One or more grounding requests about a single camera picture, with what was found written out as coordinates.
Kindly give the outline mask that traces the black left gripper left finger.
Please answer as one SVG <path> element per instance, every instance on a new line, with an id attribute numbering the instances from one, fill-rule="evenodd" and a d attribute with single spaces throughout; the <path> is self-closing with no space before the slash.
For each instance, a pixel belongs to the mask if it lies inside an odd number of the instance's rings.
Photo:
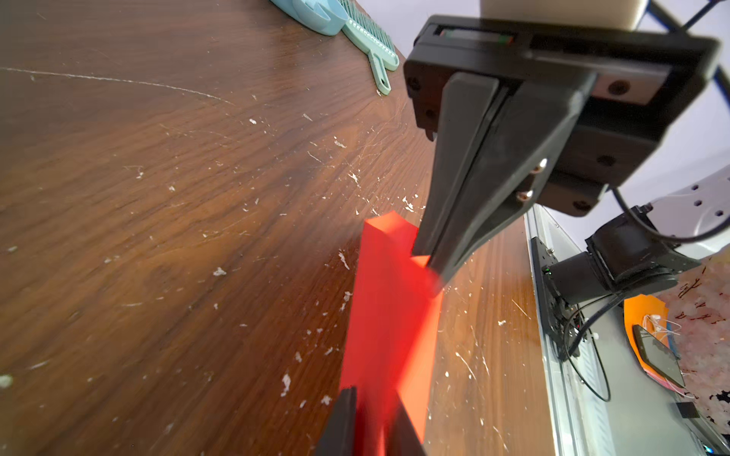
<path id="1" fill-rule="evenodd" d="M 323 434 L 317 442 L 315 456 L 353 456 L 355 454 L 355 420 L 357 388 L 340 392 Z"/>

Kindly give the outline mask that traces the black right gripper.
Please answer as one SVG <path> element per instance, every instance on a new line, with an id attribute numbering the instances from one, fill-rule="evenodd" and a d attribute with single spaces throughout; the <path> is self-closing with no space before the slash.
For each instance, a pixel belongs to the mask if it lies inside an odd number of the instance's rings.
<path id="1" fill-rule="evenodd" d="M 447 284 L 534 203 L 589 214 L 659 147 L 719 52 L 681 33 L 431 17 L 404 65 L 435 142 L 413 255 Z"/>

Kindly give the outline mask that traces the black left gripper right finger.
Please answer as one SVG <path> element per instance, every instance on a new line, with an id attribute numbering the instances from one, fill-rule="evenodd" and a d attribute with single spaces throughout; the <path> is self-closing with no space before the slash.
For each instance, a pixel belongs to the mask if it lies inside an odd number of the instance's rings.
<path id="1" fill-rule="evenodd" d="M 387 432 L 388 456 L 425 456 L 426 452 L 410 416 L 396 393 Z"/>

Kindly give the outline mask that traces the red square paper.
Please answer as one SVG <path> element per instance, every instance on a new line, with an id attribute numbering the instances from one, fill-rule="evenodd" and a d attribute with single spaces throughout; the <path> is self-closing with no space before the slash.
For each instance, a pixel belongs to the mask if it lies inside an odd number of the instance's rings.
<path id="1" fill-rule="evenodd" d="M 357 455 L 385 454 L 398 407 L 424 438 L 443 293 L 417 233 L 396 212 L 363 224 L 340 375 L 357 390 Z"/>

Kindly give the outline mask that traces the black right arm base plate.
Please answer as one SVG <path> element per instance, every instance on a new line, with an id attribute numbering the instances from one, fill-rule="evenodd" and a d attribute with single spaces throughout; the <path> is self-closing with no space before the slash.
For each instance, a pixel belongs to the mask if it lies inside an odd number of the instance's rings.
<path id="1" fill-rule="evenodd" d="M 565 297 L 568 291 L 568 272 L 574 256 L 558 260 L 553 250 L 549 249 L 539 237 L 530 239 L 530 254 L 534 271 L 535 292 L 537 298 L 538 317 L 545 336 L 560 361 L 566 361 L 564 328 L 568 317 L 575 308 Z"/>

